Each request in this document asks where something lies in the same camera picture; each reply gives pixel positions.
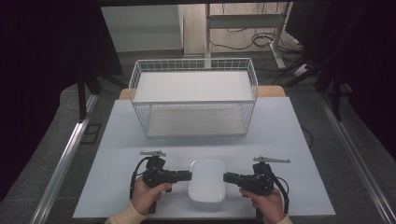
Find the black cable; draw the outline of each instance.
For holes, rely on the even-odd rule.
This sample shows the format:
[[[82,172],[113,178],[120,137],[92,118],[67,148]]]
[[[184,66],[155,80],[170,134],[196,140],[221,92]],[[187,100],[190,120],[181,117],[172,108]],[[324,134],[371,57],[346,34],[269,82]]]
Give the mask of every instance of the black cable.
[[[254,68],[254,70],[265,71],[265,72],[283,72],[283,70],[271,70],[266,68]]]
[[[286,45],[285,41],[282,39],[282,37],[280,37],[279,40],[280,40],[280,42],[282,42],[282,45],[283,45],[283,46],[278,45],[280,48],[283,48],[283,49],[286,49],[286,50],[289,50],[289,51],[293,51],[293,52],[296,52],[296,53],[303,53],[301,50],[289,48],[289,47]]]
[[[273,78],[273,77],[277,77],[277,75],[276,75],[276,76],[270,76],[270,77],[260,78],[260,79],[257,79],[257,81],[258,81],[258,82],[261,82],[261,81],[264,81],[264,80],[266,80],[266,79]]]
[[[272,179],[274,180],[274,182],[276,183],[277,187],[279,188],[280,192],[283,195],[283,201],[285,202],[284,206],[283,206],[283,213],[287,214],[289,212],[289,185],[288,186],[288,192],[285,191],[285,188],[283,188],[283,185],[280,184],[279,180],[277,179],[276,176],[274,176],[274,174],[272,174]]]
[[[225,46],[225,45],[221,45],[221,44],[215,44],[215,43],[213,43],[211,40],[210,40],[209,42],[210,42],[212,45],[214,45],[214,46],[223,47],[223,48],[227,48],[227,49],[237,49],[237,50],[248,49],[248,48],[249,48],[250,46],[252,46],[253,44],[256,45],[256,46],[258,46],[258,47],[262,47],[262,48],[263,48],[263,47],[269,45],[269,42],[266,43],[266,44],[260,45],[260,44],[257,44],[257,43],[255,42],[257,39],[265,39],[265,38],[268,38],[268,39],[270,39],[271,41],[272,41],[273,39],[272,39],[271,37],[267,36],[267,35],[262,35],[262,34],[265,34],[265,33],[257,33],[257,34],[255,34],[255,35],[253,35],[253,36],[251,37],[251,43],[250,43],[249,45],[247,45],[246,47],[242,47],[242,48],[234,48],[234,47]]]
[[[262,4],[262,14],[264,12],[264,9],[267,9],[267,3]]]
[[[292,61],[292,60],[286,58],[285,55],[288,55],[288,54],[302,54],[302,53],[297,53],[297,52],[283,52],[283,53],[282,53],[282,58],[283,58],[283,60],[285,60],[286,62],[289,62],[289,63],[295,63],[295,62],[297,62],[297,61]]]
[[[230,13],[230,12],[228,11],[228,9],[225,7],[225,3],[223,3],[223,4],[221,4],[221,5],[222,5],[222,9],[223,9],[223,14],[225,14],[225,11],[224,11],[224,10],[226,10],[227,13]]]
[[[287,70],[285,70],[284,73],[282,73],[279,77],[274,79],[272,85],[277,85],[280,82],[280,80],[282,80],[283,77],[286,77],[286,76],[288,76],[290,74],[293,74],[299,68],[299,66],[301,66],[306,60],[308,60],[308,57],[307,57],[306,54],[303,54],[303,56],[301,56],[291,66],[289,66],[289,68]]]
[[[143,161],[148,160],[149,157],[143,158],[136,166],[134,169],[134,173],[132,174],[132,179],[131,179],[131,186],[129,187],[129,199],[132,199],[134,196],[134,182],[136,181],[137,177],[137,170],[139,170],[140,165],[143,163]]]
[[[243,47],[243,48],[233,48],[233,47],[230,47],[230,46],[215,44],[215,43],[213,43],[211,40],[210,40],[209,42],[210,42],[212,45],[214,45],[214,46],[223,47],[223,48],[226,48],[226,49],[238,49],[238,50],[240,50],[240,49],[248,49],[250,46],[253,45],[253,42],[251,42],[251,43],[250,43],[249,45],[247,45],[246,47]]]
[[[229,30],[229,29],[226,29],[227,30],[227,32],[228,33],[236,33],[236,32],[241,32],[241,31],[244,31],[244,30],[247,30],[248,28],[243,28],[243,29],[239,29],[239,30]]]
[[[282,181],[286,184],[286,187],[288,188],[288,189],[286,190],[286,193],[289,194],[289,184],[288,184],[288,182],[286,182],[285,179],[283,179],[283,178],[281,178],[281,177],[279,177],[279,176],[276,176],[276,178],[282,180]]]
[[[313,136],[312,133],[309,132],[303,125],[300,124],[300,126],[301,126],[301,129],[303,129],[303,131],[305,131],[306,133],[308,133],[309,138],[310,138],[310,140],[311,140],[310,143],[308,144],[308,147],[311,148],[311,147],[314,145],[314,136]]]

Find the black controller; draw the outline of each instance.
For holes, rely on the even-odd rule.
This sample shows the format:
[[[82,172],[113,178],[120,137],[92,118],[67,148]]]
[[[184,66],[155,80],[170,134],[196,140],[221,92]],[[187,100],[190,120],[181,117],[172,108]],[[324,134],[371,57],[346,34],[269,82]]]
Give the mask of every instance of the black controller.
[[[254,175],[239,175],[234,173],[226,173],[223,175],[223,181],[235,184],[241,189],[251,191],[261,196],[268,196],[274,190],[274,183],[279,187],[285,201],[285,214],[289,210],[289,197],[283,186],[279,183],[269,164],[260,161],[253,164]],[[262,223],[262,213],[260,209],[256,209],[256,221]]]
[[[146,171],[142,174],[143,182],[150,188],[155,188],[163,183],[175,184],[178,181],[190,181],[192,178],[192,173],[189,171],[164,170],[163,166],[165,165],[165,160],[161,159],[160,156],[146,157],[143,160],[148,160],[146,164]],[[132,199],[134,194],[134,179],[137,169],[138,167],[136,167],[131,181],[130,199]],[[156,212],[156,206],[157,202],[154,202],[148,209],[148,213],[154,214]]]

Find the white wire basket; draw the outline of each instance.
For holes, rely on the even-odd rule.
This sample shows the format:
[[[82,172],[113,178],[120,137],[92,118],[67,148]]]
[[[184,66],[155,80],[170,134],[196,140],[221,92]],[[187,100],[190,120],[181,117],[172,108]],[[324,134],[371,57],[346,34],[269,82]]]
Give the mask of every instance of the white wire basket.
[[[129,84],[146,137],[246,135],[257,94],[246,58],[137,61]]]

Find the hand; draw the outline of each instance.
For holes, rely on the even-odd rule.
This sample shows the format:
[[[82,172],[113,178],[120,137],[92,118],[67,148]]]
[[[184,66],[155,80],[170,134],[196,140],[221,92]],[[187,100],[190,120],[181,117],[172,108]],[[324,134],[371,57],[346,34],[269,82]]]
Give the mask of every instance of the hand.
[[[251,199],[254,208],[260,209],[264,224],[276,224],[285,217],[279,189],[274,189],[268,196],[260,196],[244,189],[239,192]]]
[[[134,209],[142,215],[147,215],[151,204],[161,199],[161,192],[170,188],[172,185],[165,183],[151,189],[143,182],[142,177],[137,178],[134,183],[134,196],[131,200]]]

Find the small white container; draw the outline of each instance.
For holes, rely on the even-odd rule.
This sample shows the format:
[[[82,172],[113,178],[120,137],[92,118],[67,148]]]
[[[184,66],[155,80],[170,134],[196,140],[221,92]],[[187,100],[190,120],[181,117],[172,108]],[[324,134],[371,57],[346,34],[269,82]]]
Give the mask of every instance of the small white container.
[[[197,160],[190,166],[192,179],[189,182],[189,195],[201,203],[219,203],[225,197],[223,174],[226,167],[222,161]]]

